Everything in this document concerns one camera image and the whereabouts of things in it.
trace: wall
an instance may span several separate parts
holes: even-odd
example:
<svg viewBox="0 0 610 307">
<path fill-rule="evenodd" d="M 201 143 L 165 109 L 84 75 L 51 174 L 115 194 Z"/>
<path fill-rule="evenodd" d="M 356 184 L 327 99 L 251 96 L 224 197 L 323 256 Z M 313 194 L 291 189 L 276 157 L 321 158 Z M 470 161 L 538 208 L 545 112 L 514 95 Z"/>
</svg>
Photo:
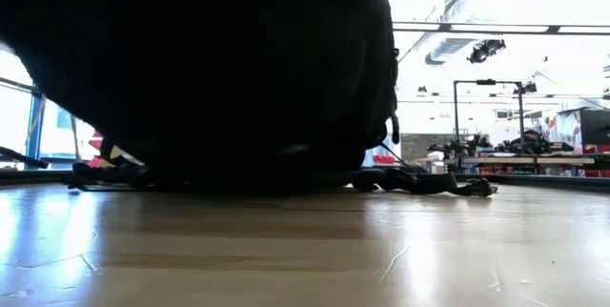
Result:
<svg viewBox="0 0 610 307">
<path fill-rule="evenodd" d="M 526 118 L 523 120 L 523 128 L 525 131 L 532 128 L 532 120 Z M 489 127 L 489 139 L 488 141 L 497 146 L 504 140 L 515 140 L 519 138 L 519 120 L 514 119 L 512 121 L 499 120 L 492 123 Z"/>
<path fill-rule="evenodd" d="M 488 133 L 494 120 L 493 109 L 476 104 L 459 105 L 459 128 L 467 129 L 469 134 Z M 397 116 L 401 133 L 451 134 L 456 127 L 453 104 L 400 103 Z"/>
<path fill-rule="evenodd" d="M 604 100 L 601 98 L 594 99 L 565 99 L 559 103 L 559 111 L 572 111 L 580 108 L 601 109 L 604 105 Z"/>
</svg>

